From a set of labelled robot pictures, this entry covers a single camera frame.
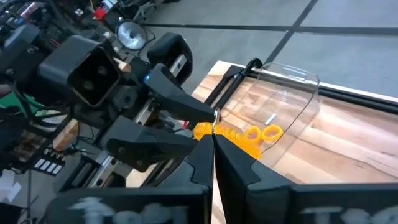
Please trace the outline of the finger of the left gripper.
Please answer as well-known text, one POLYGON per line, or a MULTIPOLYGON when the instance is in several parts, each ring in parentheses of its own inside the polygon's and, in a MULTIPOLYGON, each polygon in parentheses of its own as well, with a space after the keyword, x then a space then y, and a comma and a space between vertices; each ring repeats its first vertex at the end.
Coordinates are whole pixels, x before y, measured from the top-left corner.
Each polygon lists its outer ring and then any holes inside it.
POLYGON ((139 172, 145 172, 152 164, 185 157, 195 145, 193 138, 142 126, 124 116, 105 132, 105 149, 139 172))
POLYGON ((171 71, 158 63, 145 77, 144 85, 153 93, 156 102, 173 118, 189 124, 220 122, 220 110, 204 104, 186 93, 171 71))

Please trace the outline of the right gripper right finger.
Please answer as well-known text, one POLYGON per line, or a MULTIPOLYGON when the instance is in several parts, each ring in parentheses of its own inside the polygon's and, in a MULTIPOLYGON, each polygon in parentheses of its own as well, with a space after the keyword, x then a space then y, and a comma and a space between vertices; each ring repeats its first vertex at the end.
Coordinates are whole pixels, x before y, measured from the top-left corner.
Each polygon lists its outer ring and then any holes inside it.
POLYGON ((296 184, 225 137, 215 142, 227 224, 398 224, 398 184, 296 184))

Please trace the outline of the black power strip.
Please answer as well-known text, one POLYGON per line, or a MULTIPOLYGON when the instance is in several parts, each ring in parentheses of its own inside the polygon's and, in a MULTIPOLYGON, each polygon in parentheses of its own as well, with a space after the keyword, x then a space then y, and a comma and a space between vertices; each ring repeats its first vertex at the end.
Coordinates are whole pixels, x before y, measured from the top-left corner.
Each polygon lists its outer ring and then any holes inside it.
POLYGON ((46 175, 57 176, 65 165, 64 161, 52 157, 40 158, 33 166, 33 170, 46 175))

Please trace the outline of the clear plastic bin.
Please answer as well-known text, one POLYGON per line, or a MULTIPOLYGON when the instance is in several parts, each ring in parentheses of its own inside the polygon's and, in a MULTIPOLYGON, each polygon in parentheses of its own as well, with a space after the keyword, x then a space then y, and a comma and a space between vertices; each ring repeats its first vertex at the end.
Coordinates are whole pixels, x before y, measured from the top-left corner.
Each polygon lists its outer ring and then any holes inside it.
POLYGON ((284 133, 276 141, 261 140, 261 161, 268 167, 277 164, 288 148, 298 138, 310 120, 318 113, 319 78, 308 71, 283 65, 268 63, 260 69, 254 69, 255 75, 269 72, 281 74, 283 78, 295 84, 304 84, 308 90, 299 90, 278 83, 262 81, 259 78, 245 78, 222 108, 223 125, 231 126, 242 133, 257 126, 261 132, 264 122, 275 113, 271 122, 280 126, 284 133))

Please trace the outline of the black metal table frame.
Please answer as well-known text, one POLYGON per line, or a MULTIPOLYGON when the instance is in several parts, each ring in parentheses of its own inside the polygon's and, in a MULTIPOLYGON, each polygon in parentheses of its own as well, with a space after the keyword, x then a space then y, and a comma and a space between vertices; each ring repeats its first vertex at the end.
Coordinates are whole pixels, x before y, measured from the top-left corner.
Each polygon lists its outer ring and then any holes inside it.
MULTIPOLYGON (((243 80, 247 77, 257 77, 262 81, 278 83, 299 90, 308 90, 308 88, 305 87, 304 84, 295 84, 292 80, 283 78, 282 75, 278 73, 273 75, 269 72, 262 72, 260 75, 256 76, 254 67, 256 65, 259 65, 260 63, 261 61, 258 58, 254 58, 248 63, 249 67, 246 68, 241 65, 236 65, 229 62, 216 62, 216 66, 225 65, 226 71, 221 76, 221 81, 217 84, 217 86, 213 89, 213 91, 205 100, 205 104, 212 105, 216 101, 218 95, 226 88, 228 82, 231 82, 232 87, 227 88, 226 96, 222 97, 218 101, 218 103, 220 104, 220 108, 223 108, 226 102, 231 98, 232 94, 237 90, 240 84, 242 84, 243 80)), ((318 93, 321 96, 333 98, 335 100, 340 100, 347 103, 371 108, 374 110, 398 115, 398 98, 391 98, 389 96, 378 95, 366 91, 359 91, 352 88, 344 88, 342 86, 331 85, 328 83, 320 83, 318 87, 318 93)))

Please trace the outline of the round silver lamp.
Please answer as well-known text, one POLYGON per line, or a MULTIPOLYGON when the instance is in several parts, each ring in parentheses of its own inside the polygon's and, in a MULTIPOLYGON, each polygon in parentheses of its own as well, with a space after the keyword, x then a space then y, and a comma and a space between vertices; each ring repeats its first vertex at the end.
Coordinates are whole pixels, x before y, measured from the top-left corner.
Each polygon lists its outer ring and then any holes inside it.
POLYGON ((116 38, 128 50, 140 50, 148 42, 147 32, 132 20, 122 21, 116 28, 116 38))

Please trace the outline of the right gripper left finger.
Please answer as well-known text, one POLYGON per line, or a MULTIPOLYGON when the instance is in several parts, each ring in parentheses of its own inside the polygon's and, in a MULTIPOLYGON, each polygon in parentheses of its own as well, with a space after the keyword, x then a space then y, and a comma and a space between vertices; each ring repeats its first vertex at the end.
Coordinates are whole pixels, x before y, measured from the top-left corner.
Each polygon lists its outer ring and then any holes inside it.
POLYGON ((156 187, 62 193, 49 203, 45 224, 210 224, 214 148, 204 136, 156 187))

